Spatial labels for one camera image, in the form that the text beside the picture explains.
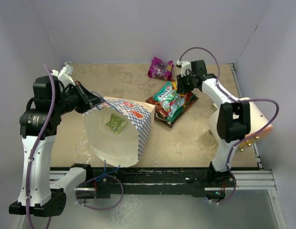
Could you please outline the white green snack packet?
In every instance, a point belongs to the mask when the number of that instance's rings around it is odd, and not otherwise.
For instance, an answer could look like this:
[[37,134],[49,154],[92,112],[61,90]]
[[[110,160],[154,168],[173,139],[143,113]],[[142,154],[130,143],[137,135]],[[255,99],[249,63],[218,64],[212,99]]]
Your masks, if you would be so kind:
[[118,135],[125,128],[126,124],[127,122],[125,119],[122,119],[116,114],[112,113],[110,121],[106,123],[106,126],[108,126],[114,134]]

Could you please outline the yellow candy packet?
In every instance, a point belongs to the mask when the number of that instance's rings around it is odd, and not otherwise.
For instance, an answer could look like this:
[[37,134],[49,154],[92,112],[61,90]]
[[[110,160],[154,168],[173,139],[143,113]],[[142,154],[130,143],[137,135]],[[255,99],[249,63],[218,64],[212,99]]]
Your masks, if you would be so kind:
[[172,84],[172,87],[174,88],[174,90],[177,92],[177,89],[178,89],[177,81],[172,81],[171,84]]

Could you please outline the teal Fox's candy bag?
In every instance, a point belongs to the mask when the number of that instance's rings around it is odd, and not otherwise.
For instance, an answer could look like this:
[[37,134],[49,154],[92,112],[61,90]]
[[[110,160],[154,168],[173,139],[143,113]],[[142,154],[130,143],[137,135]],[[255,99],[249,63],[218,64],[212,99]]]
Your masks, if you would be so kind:
[[174,113],[179,109],[175,105],[175,98],[177,92],[172,87],[171,82],[167,82],[154,96],[153,99],[157,101],[166,113],[172,117]]

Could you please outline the blue checkered paper bag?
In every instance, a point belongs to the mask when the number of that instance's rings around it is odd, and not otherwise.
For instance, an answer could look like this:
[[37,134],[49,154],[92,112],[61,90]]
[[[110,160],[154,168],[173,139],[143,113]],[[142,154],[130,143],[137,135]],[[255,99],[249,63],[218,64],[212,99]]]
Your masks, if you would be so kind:
[[[103,97],[104,102],[84,114],[89,149],[113,167],[131,167],[138,163],[148,144],[154,123],[155,106],[145,102]],[[106,123],[114,113],[127,124],[114,134]]]

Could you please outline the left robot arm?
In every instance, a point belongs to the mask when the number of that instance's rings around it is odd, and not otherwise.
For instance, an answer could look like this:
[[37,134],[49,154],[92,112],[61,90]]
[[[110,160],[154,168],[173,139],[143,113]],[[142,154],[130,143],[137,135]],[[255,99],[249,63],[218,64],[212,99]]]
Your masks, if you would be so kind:
[[20,117],[23,178],[20,195],[10,204],[9,213],[54,217],[63,212],[67,196],[77,186],[88,187],[94,180],[90,165],[74,164],[62,178],[50,183],[51,154],[62,115],[72,111],[84,114],[104,100],[79,81],[69,80],[64,85],[56,76],[37,78],[33,93]]

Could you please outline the brown sea salt chips bag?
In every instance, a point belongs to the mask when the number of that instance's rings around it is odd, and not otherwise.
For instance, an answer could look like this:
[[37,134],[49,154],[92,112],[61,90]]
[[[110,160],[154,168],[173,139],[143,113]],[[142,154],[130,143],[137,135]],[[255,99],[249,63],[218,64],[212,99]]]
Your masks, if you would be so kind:
[[179,108],[175,114],[173,115],[172,118],[169,116],[163,117],[165,114],[164,109],[158,104],[156,105],[156,110],[155,110],[155,120],[157,122],[161,122],[168,127],[172,128],[174,123],[198,100],[198,97],[196,95],[193,95],[188,102],[186,103],[186,106],[183,106]]

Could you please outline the green snack box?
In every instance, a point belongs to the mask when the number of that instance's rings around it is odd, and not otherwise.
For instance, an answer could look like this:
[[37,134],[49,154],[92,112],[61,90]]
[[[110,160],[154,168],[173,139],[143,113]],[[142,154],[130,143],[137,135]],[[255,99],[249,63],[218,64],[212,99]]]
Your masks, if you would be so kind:
[[163,122],[169,126],[172,126],[177,119],[179,119],[196,101],[198,97],[194,94],[187,95],[186,103],[180,107],[173,115],[169,117],[161,105],[156,102],[152,97],[148,98],[145,102],[148,104],[155,105],[155,120],[158,122]]

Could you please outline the red snack packet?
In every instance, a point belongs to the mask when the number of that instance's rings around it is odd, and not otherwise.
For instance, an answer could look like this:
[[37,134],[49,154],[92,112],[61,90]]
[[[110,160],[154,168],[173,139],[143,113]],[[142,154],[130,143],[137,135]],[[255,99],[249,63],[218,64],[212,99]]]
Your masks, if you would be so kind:
[[162,106],[157,101],[155,101],[153,99],[153,97],[150,97],[150,98],[146,99],[145,102],[148,103],[148,104],[155,105],[156,106],[156,113],[158,115],[160,115],[161,118],[166,119],[166,120],[168,120],[170,122],[173,122],[174,120],[178,119],[184,112],[186,112],[187,109],[189,107],[191,107],[197,100],[198,100],[198,97],[194,93],[192,93],[192,92],[187,93],[185,104],[182,107],[180,107],[174,113],[174,115],[172,117],[170,117],[166,113],[166,111],[162,108]]

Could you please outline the purple candy snack bag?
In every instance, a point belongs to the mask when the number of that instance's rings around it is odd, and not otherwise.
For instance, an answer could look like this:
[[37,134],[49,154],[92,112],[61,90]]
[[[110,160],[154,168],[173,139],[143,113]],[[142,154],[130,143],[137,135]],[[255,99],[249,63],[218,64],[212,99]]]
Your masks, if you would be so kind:
[[170,81],[172,79],[173,68],[173,60],[166,62],[157,57],[154,57],[148,70],[148,77]]

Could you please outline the colourful Fox's candy bag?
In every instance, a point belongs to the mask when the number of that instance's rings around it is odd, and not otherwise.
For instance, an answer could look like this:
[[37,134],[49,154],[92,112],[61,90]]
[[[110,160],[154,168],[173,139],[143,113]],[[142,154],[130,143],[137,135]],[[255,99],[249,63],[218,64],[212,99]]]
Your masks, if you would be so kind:
[[178,108],[184,106],[184,104],[186,103],[187,97],[188,97],[188,93],[187,94],[177,94],[177,96],[175,98],[175,105]]

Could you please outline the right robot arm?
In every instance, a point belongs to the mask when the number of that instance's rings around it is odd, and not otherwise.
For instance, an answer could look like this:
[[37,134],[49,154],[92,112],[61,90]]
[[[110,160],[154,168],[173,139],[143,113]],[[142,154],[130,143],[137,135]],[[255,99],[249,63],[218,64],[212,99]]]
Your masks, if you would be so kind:
[[219,82],[215,74],[208,73],[205,62],[177,61],[181,73],[177,75],[177,92],[186,94],[195,88],[208,95],[218,107],[216,132],[220,138],[215,158],[210,163],[206,180],[218,187],[232,175],[231,163],[240,141],[251,130],[250,104],[241,103]]

